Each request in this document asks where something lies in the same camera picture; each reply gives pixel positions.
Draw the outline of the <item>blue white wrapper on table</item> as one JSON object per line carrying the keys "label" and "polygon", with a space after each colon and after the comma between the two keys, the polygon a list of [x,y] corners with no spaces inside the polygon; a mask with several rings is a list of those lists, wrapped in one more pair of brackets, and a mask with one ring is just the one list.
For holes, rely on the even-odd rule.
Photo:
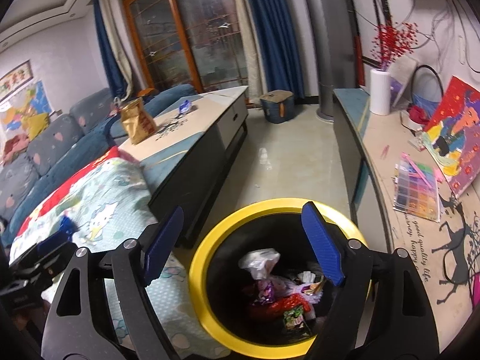
{"label": "blue white wrapper on table", "polygon": [[189,99],[186,99],[179,105],[179,114],[181,116],[187,115],[192,110],[192,102]]}

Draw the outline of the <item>blue curtain right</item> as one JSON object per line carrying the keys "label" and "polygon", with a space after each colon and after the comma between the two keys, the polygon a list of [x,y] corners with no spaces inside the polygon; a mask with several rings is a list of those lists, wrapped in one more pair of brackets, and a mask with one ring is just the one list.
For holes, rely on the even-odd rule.
{"label": "blue curtain right", "polygon": [[287,0],[248,0],[268,90],[304,96],[299,48]]}

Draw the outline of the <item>red snack wrapper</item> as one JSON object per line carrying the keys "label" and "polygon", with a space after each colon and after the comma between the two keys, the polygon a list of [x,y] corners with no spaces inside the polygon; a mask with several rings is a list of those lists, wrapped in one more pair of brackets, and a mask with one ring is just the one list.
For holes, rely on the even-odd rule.
{"label": "red snack wrapper", "polygon": [[306,314],[313,311],[313,307],[302,295],[294,293],[289,297],[281,297],[273,303],[252,306],[250,314],[255,318],[270,320],[283,316],[284,312],[291,311],[297,306],[300,306],[301,311]]}

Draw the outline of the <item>red blanket underneath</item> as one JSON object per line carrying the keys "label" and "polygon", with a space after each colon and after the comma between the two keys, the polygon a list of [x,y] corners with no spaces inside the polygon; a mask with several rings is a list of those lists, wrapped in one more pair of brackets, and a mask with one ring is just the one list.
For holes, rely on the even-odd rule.
{"label": "red blanket underneath", "polygon": [[61,184],[55,191],[53,191],[49,196],[47,196],[43,201],[41,201],[34,210],[24,219],[22,225],[19,228],[19,231],[16,237],[22,235],[28,228],[29,224],[44,215],[46,215],[49,211],[55,208],[60,201],[65,198],[74,186],[80,179],[87,176],[89,173],[92,173],[97,167],[100,167],[104,164],[108,159],[112,158],[121,158],[122,154],[120,153],[120,149],[118,146],[112,147],[108,150],[104,155],[95,159],[88,165],[84,166],[74,175],[72,175],[69,179],[67,179],[64,183]]}

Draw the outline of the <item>Hello Kitty light blue blanket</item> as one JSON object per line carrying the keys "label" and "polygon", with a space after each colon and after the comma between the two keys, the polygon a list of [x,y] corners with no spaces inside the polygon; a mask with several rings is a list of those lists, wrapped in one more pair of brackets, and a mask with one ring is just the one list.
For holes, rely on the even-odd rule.
{"label": "Hello Kitty light blue blanket", "polygon": [[[136,163],[122,157],[108,159],[75,183],[55,208],[33,220],[22,235],[15,237],[10,260],[15,261],[29,247],[53,235],[64,215],[78,226],[72,236],[77,246],[91,252],[114,250],[155,223],[148,208],[150,199],[151,193]],[[221,359],[230,354],[200,326],[189,294],[186,269],[174,255],[168,257],[161,276],[146,291],[181,359],[193,354]]]}

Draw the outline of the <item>wooden framed glass door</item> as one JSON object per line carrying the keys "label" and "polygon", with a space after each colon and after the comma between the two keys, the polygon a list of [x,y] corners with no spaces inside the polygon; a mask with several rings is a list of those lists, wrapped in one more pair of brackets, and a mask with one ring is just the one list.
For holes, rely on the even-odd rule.
{"label": "wooden framed glass door", "polygon": [[234,0],[123,0],[142,73],[158,90],[244,86],[247,62]]}

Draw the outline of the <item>blue grey sofa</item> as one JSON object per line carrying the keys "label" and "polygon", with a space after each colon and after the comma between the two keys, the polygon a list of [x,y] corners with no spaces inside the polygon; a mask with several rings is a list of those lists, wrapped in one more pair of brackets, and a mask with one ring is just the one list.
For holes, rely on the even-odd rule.
{"label": "blue grey sofa", "polygon": [[123,143],[108,88],[83,98],[1,169],[1,242],[12,244],[24,220],[71,176]]}

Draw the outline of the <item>purple snack wrapper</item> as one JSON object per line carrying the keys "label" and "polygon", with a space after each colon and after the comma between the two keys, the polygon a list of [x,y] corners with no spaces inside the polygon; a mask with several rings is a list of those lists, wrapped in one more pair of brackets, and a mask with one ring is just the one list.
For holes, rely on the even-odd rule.
{"label": "purple snack wrapper", "polygon": [[255,304],[266,305],[271,304],[275,301],[275,288],[272,281],[258,280],[256,282],[256,288],[258,291]]}

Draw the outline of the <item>blue curtain left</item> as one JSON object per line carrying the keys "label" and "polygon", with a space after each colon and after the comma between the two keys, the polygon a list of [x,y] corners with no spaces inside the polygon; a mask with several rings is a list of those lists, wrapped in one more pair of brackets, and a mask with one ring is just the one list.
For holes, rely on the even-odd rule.
{"label": "blue curtain left", "polygon": [[107,35],[107,29],[103,21],[99,0],[93,0],[93,7],[97,41],[109,89],[114,98],[122,99],[126,95],[127,81],[120,71],[119,64],[115,59],[114,52]]}

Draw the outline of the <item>yellow cushion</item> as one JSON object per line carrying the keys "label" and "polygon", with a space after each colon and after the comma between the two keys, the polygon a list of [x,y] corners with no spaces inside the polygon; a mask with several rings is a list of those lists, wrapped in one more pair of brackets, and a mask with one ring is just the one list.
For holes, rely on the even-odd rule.
{"label": "yellow cushion", "polygon": [[30,141],[34,140],[50,124],[48,113],[40,113],[22,119],[22,126]]}

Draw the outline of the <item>silver tower air conditioner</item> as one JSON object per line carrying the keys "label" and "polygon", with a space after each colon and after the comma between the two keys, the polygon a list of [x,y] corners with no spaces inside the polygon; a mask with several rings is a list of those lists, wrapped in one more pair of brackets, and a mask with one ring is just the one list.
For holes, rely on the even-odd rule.
{"label": "silver tower air conditioner", "polygon": [[306,0],[316,52],[317,115],[334,121],[334,90],[356,86],[356,53],[347,0]]}

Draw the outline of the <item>colourful red painting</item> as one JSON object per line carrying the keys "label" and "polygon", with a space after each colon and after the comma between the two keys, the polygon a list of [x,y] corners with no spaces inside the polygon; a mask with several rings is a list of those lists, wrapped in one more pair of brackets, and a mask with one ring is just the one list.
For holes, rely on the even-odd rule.
{"label": "colourful red painting", "polygon": [[453,76],[422,142],[456,197],[479,175],[479,91]]}

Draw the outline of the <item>beige grey coffee table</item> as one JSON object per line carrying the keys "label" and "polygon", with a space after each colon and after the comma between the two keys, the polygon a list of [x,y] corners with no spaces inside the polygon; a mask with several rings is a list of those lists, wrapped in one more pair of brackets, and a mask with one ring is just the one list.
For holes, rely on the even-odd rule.
{"label": "beige grey coffee table", "polygon": [[141,166],[154,217],[162,220],[176,207],[183,210],[181,247],[194,246],[247,137],[247,90],[241,85],[191,96],[186,115],[174,103],[155,117],[155,135],[120,145]]}

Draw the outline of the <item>framed calligraphy right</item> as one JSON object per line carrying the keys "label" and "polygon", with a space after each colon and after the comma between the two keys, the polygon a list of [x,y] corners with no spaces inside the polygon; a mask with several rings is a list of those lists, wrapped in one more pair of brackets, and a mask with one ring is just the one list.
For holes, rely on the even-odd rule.
{"label": "framed calligraphy right", "polygon": [[13,68],[0,81],[0,101],[11,96],[16,90],[33,79],[29,60]]}

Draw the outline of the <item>gold foil snack bag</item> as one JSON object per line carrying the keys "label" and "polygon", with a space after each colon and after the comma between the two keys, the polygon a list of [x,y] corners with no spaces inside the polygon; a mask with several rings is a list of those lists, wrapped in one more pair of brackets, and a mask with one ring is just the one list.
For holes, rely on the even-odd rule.
{"label": "gold foil snack bag", "polygon": [[138,97],[120,109],[120,121],[132,145],[137,145],[157,132],[157,125]]}

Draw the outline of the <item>long tv cabinet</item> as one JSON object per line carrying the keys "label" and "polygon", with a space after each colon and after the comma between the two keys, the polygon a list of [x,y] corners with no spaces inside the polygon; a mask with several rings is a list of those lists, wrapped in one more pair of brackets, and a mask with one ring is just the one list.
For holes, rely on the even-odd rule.
{"label": "long tv cabinet", "polygon": [[429,297],[439,348],[479,356],[479,196],[450,191],[398,111],[374,115],[360,88],[334,91],[352,221],[369,247],[410,254]]}

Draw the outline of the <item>white plastic bag in bin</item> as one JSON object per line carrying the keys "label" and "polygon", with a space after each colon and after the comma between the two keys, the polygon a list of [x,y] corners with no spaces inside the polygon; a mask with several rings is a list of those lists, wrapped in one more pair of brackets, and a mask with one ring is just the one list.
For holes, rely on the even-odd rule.
{"label": "white plastic bag in bin", "polygon": [[256,281],[265,280],[278,263],[281,255],[275,249],[254,250],[243,256],[238,266],[250,273]]}

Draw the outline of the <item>yellow rimmed black trash bin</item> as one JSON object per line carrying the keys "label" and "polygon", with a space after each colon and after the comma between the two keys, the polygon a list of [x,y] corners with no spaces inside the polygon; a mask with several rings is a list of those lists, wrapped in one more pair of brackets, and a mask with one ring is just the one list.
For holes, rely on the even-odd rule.
{"label": "yellow rimmed black trash bin", "polygon": [[322,330],[337,289],[304,232],[306,198],[283,197],[233,212],[203,239],[189,289],[201,326],[235,354],[301,359]]}

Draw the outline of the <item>red berry branch decoration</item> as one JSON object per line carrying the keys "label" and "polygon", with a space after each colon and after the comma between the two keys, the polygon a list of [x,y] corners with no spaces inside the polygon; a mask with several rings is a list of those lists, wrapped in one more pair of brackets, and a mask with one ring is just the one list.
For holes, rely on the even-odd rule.
{"label": "red berry branch decoration", "polygon": [[417,44],[415,23],[403,22],[397,27],[392,24],[380,24],[373,39],[371,52],[380,63],[380,69],[386,71],[391,63],[406,54],[411,54]]}

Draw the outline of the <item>china map poster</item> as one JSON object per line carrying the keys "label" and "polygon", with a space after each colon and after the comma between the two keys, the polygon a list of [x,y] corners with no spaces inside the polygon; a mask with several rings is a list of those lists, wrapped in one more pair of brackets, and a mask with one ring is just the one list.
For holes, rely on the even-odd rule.
{"label": "china map poster", "polygon": [[8,133],[14,132],[21,129],[22,119],[51,112],[44,85],[38,80],[1,103],[1,127]]}

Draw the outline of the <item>colourful bead palette sheet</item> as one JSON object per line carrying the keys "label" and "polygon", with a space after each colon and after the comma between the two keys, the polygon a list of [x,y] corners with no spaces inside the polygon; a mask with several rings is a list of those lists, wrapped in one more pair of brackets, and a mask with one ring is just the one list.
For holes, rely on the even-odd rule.
{"label": "colourful bead palette sheet", "polygon": [[395,165],[393,209],[432,222],[439,222],[438,182],[431,166],[402,153]]}

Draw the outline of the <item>pile of clothes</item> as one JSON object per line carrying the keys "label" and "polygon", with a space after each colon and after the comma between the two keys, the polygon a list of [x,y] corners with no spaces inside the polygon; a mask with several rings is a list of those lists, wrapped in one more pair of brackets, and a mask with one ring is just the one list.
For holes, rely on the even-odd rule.
{"label": "pile of clothes", "polygon": [[30,143],[27,134],[21,133],[8,140],[4,146],[2,162],[4,165],[13,162],[20,154],[24,153]]}

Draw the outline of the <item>white paper towel roll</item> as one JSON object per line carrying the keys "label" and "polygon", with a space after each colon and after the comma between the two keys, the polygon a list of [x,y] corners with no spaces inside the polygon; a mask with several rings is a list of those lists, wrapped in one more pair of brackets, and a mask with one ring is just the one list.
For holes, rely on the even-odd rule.
{"label": "white paper towel roll", "polygon": [[379,69],[370,72],[370,111],[387,116],[391,108],[391,75]]}

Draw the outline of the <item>blue curtain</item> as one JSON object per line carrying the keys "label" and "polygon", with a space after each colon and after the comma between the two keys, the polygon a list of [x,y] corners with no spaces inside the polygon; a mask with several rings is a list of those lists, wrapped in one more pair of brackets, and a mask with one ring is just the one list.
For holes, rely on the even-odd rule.
{"label": "blue curtain", "polygon": [[119,64],[115,59],[114,52],[107,35],[107,29],[103,21],[99,0],[93,0],[93,7],[97,41],[109,89],[114,98],[122,99],[126,95],[127,81],[120,71]]}
{"label": "blue curtain", "polygon": [[304,96],[299,48],[287,0],[248,0],[268,90]]}

